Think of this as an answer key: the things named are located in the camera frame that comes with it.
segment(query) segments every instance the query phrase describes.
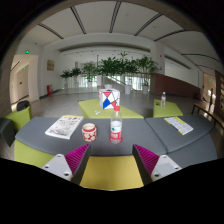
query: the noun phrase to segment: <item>red cup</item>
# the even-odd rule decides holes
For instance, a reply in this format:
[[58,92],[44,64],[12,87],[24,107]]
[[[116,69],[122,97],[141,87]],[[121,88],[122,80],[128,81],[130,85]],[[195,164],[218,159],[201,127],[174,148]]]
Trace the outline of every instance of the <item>red cup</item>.
[[87,123],[82,126],[82,136],[87,142],[93,142],[97,138],[97,127],[95,124]]

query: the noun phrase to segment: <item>red and white box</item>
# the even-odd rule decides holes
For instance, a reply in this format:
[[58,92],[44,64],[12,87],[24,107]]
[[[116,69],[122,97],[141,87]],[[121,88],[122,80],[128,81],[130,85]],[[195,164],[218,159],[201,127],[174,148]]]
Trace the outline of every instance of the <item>red and white box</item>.
[[102,109],[114,109],[120,106],[120,91],[117,89],[99,89],[99,103]]

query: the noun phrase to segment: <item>water bottle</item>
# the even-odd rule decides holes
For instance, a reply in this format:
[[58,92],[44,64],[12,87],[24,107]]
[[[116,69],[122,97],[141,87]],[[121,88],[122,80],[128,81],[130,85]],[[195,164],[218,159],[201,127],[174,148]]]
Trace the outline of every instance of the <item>water bottle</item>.
[[115,106],[110,121],[110,142],[118,144],[122,142],[122,116],[120,106]]
[[163,92],[163,95],[161,96],[161,107],[165,107],[165,102],[166,102],[166,93]]

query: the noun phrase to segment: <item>book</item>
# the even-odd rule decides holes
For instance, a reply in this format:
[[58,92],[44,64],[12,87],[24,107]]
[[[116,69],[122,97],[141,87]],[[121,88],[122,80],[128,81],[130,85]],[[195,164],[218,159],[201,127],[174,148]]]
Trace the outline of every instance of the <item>book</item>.
[[193,128],[189,124],[182,121],[179,117],[168,117],[164,118],[164,120],[175,127],[182,135],[185,135],[193,130]]
[[82,120],[83,116],[63,115],[45,131],[45,134],[57,138],[70,139]]

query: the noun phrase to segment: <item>paper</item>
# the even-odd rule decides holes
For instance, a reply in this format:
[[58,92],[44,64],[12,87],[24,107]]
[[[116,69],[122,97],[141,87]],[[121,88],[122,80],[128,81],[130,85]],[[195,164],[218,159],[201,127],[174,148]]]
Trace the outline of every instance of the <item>paper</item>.
[[193,128],[189,124],[185,123],[178,117],[168,117],[164,118],[164,120],[175,127],[182,135],[185,135],[193,130]]
[[70,139],[82,119],[83,116],[64,115],[47,129],[45,134],[57,138]]

